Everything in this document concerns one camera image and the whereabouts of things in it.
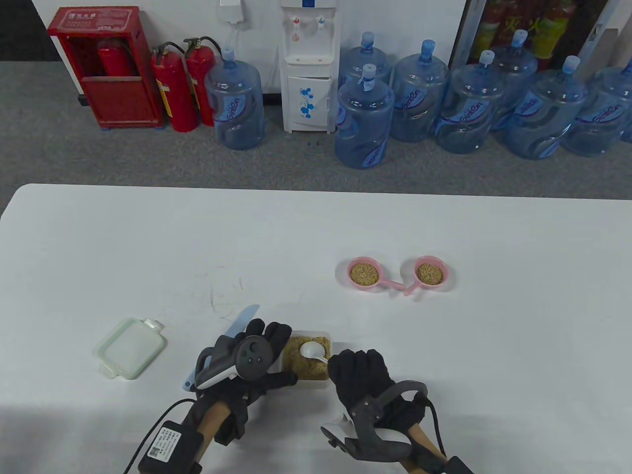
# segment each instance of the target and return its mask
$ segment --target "pink bowl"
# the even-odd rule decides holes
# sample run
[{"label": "pink bowl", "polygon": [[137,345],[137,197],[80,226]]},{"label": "pink bowl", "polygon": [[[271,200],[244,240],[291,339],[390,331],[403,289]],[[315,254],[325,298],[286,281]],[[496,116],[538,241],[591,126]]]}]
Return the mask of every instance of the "pink bowl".
[{"label": "pink bowl", "polygon": [[[443,281],[436,285],[429,285],[419,280],[419,277],[417,276],[417,270],[423,264],[429,264],[429,265],[434,265],[436,267],[439,267],[439,269],[441,270],[441,273],[443,273]],[[441,260],[440,258],[433,257],[431,255],[426,255],[424,257],[419,257],[417,261],[415,262],[414,275],[415,275],[415,283],[413,283],[413,285],[404,292],[404,296],[410,295],[415,290],[415,288],[423,288],[423,289],[441,288],[446,283],[447,279],[450,278],[450,270],[447,268],[447,265],[445,264],[445,262]]]},{"label": "pink bowl", "polygon": [[[368,285],[368,286],[364,286],[364,285],[360,285],[360,284],[355,283],[351,279],[351,268],[353,268],[353,266],[357,265],[357,264],[369,264],[373,268],[375,268],[375,270],[377,270],[377,283],[374,283],[373,285]],[[372,259],[370,257],[354,258],[349,263],[349,266],[347,267],[347,278],[349,279],[349,281],[351,282],[351,284],[355,288],[360,289],[362,291],[368,291],[368,290],[373,289],[376,286],[380,286],[380,285],[381,286],[388,286],[390,288],[398,289],[400,291],[404,290],[404,285],[402,285],[401,283],[397,283],[396,281],[391,281],[391,280],[384,279],[384,271],[382,270],[382,267],[380,266],[379,263],[377,263],[377,261],[375,261],[374,259]]]}]

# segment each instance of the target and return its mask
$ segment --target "hand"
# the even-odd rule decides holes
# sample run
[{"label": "hand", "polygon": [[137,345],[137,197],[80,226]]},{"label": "hand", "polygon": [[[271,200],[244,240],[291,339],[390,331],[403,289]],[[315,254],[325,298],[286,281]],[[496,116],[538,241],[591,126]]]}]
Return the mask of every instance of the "hand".
[{"label": "hand", "polygon": [[[272,362],[274,363],[287,345],[291,333],[292,328],[287,324],[271,322],[266,327],[262,320],[253,319],[248,324],[246,331],[240,332],[234,337],[234,344],[239,344],[248,336],[263,336],[272,347]],[[234,379],[224,379],[202,392],[213,394],[228,404],[236,400],[244,400],[246,405],[250,406],[261,395],[265,395],[268,390],[295,385],[297,380],[298,376],[293,372],[265,374],[260,379],[250,382],[241,377],[235,377]]]},{"label": "hand", "polygon": [[[395,384],[386,369],[384,358],[374,349],[366,353],[354,353],[348,349],[342,351],[329,359],[327,369],[347,412],[365,396],[377,397]],[[406,434],[412,426],[421,422],[424,414],[424,406],[400,396],[386,406],[384,416],[375,426]]]},{"label": "hand", "polygon": [[[292,328],[287,324],[271,322],[267,327],[260,319],[253,319],[246,331],[234,337],[237,345],[248,336],[263,336],[272,348],[272,362],[276,362],[288,343]],[[227,445],[233,439],[239,439],[245,432],[248,421],[248,408],[268,390],[295,385],[298,376],[293,372],[265,374],[257,380],[243,380],[241,377],[224,379],[206,390],[196,391],[198,400],[193,404],[185,418],[185,424],[194,427],[200,425],[206,412],[218,401],[224,402],[231,410],[231,415],[222,423],[215,441]]]}]

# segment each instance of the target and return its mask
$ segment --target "fire extinguisher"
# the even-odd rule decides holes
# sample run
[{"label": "fire extinguisher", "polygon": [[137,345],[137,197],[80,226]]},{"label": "fire extinguisher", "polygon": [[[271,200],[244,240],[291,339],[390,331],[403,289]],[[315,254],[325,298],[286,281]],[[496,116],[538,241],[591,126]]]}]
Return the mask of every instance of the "fire extinguisher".
[{"label": "fire extinguisher", "polygon": [[201,38],[187,38],[185,43],[189,43],[189,47],[186,50],[186,68],[191,76],[191,83],[193,84],[193,91],[195,92],[195,98],[197,100],[198,108],[200,109],[200,115],[202,116],[202,123],[208,126],[215,126],[213,120],[213,109],[209,103],[209,96],[206,93],[206,87],[204,85],[204,78],[206,74],[215,66],[215,54],[213,50],[208,46],[203,46],[202,41],[207,40],[213,43],[213,46],[217,48],[217,51],[221,55],[221,48],[219,44],[208,36]]},{"label": "fire extinguisher", "polygon": [[99,41],[97,52],[108,76],[136,76],[136,68],[127,45],[116,38]]},{"label": "fire extinguisher", "polygon": [[194,130],[199,121],[182,56],[175,51],[168,51],[167,46],[173,46],[182,55],[185,53],[180,46],[167,41],[154,49],[152,69],[167,115],[171,117],[171,126],[175,131],[184,133]]}]

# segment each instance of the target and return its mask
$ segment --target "blue flower pattern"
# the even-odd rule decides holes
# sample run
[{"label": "blue flower pattern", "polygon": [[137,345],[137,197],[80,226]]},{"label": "blue flower pattern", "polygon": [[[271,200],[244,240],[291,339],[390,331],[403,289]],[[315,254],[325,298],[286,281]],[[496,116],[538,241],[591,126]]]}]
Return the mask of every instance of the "blue flower pattern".
[{"label": "blue flower pattern", "polygon": [[304,118],[312,118],[310,111],[314,109],[314,104],[310,101],[314,98],[312,94],[312,88],[301,88],[301,95],[303,96],[303,104],[301,105],[301,113]]}]

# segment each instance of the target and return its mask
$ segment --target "white water dispenser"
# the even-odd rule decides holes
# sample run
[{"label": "white water dispenser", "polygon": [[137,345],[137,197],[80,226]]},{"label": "white water dispenser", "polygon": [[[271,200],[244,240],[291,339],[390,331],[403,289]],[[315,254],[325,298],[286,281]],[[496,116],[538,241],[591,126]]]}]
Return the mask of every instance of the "white water dispenser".
[{"label": "white water dispenser", "polygon": [[342,12],[337,0],[279,0],[285,131],[336,130]]}]

